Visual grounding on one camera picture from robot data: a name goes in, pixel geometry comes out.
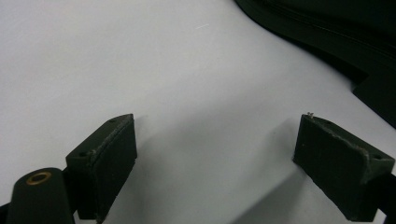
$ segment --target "white table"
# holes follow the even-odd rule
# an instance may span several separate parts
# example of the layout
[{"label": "white table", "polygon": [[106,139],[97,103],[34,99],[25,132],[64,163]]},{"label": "white table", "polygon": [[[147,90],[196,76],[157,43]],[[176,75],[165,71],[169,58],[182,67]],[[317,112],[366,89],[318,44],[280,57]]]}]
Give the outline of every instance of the white table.
[{"label": "white table", "polygon": [[0,1],[0,85],[0,204],[134,113],[138,159],[108,224],[349,223],[291,161],[306,112],[396,157],[346,77],[233,0]]}]

